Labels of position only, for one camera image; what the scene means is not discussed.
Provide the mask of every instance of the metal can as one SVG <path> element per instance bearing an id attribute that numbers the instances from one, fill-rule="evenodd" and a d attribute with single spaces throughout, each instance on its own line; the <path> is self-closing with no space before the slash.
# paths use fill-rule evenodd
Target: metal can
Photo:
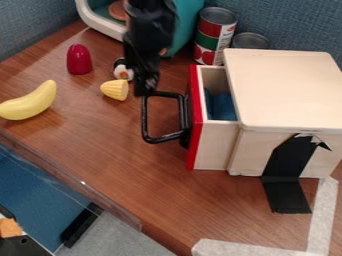
<path id="1" fill-rule="evenodd" d="M 200 12 L 194 59 L 200 64 L 222 65 L 223 49 L 229 47 L 236 24 L 233 12 L 220 7 L 204 8 Z"/>
<path id="2" fill-rule="evenodd" d="M 269 49 L 270 42 L 262 35 L 244 32 L 234 36 L 232 48 Z"/>

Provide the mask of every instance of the drawer handle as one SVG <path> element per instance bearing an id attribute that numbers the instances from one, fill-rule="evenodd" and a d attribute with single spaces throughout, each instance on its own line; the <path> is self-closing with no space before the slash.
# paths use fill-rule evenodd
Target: drawer handle
<path id="1" fill-rule="evenodd" d="M 170 134 L 165 134 L 160 137 L 151 137 L 148 134 L 148 107 L 147 102 L 149 97 L 164 97 L 164 98 L 172 98 L 178 100 L 179 105 L 179 123 L 180 130 L 177 132 L 173 132 Z M 163 143 L 170 140 L 180 139 L 180 144 L 187 148 L 189 143 L 189 133 L 190 133 L 190 112 L 189 112 L 189 97 L 188 95 L 183 96 L 178 93 L 172 92 L 160 92 L 154 91 L 151 92 L 148 96 L 142 97 L 142 137 L 143 139 L 150 144 Z"/>

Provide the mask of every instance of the white tape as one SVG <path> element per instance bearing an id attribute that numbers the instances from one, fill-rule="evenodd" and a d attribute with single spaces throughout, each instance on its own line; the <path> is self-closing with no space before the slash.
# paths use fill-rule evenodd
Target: white tape
<path id="1" fill-rule="evenodd" d="M 329 177 L 321 179 L 316 194 L 308 237 L 308 252 L 329 254 L 338 194 L 338 181 Z"/>
<path id="2" fill-rule="evenodd" d="M 326 256 L 337 202 L 338 181 L 329 177 L 318 185 L 306 251 L 201 239 L 192 248 L 193 256 Z"/>

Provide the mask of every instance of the yellow banana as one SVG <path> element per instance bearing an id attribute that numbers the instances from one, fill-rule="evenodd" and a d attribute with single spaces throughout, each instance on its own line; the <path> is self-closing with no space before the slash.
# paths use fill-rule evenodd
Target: yellow banana
<path id="1" fill-rule="evenodd" d="M 56 82 L 48 80 L 33 92 L 0 104 L 0 117 L 8 120 L 22 120 L 46 110 L 55 100 Z"/>

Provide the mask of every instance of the blue mat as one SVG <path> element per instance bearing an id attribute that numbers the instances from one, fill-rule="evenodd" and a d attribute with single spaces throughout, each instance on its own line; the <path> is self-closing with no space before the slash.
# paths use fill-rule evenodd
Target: blue mat
<path id="1" fill-rule="evenodd" d="M 49 251 L 58 249 L 62 243 L 60 234 L 89 203 L 0 145 L 0 204 L 16 216 L 26 233 Z"/>
<path id="2" fill-rule="evenodd" d="M 212 96 L 208 89 L 204 90 L 209 120 L 237 121 L 235 107 L 230 93 Z"/>

